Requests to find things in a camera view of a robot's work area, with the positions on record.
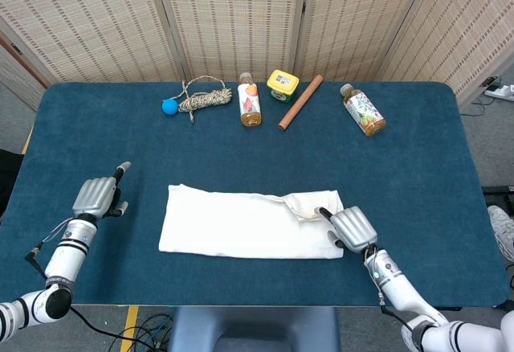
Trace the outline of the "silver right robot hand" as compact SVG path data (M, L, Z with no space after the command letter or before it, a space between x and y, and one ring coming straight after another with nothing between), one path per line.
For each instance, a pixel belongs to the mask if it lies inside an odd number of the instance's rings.
M315 212L331 224L328 239L337 247L354 253L373 254L377 250L377 232L359 207L333 214L324 207Z

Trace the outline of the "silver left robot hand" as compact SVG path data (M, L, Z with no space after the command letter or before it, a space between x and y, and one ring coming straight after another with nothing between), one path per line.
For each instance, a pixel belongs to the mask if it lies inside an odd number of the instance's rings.
M129 203L120 202L119 182L131 165L131 162L126 161L109 177L86 180L74 201L73 215L91 216L94 222L105 217L121 217L128 209Z

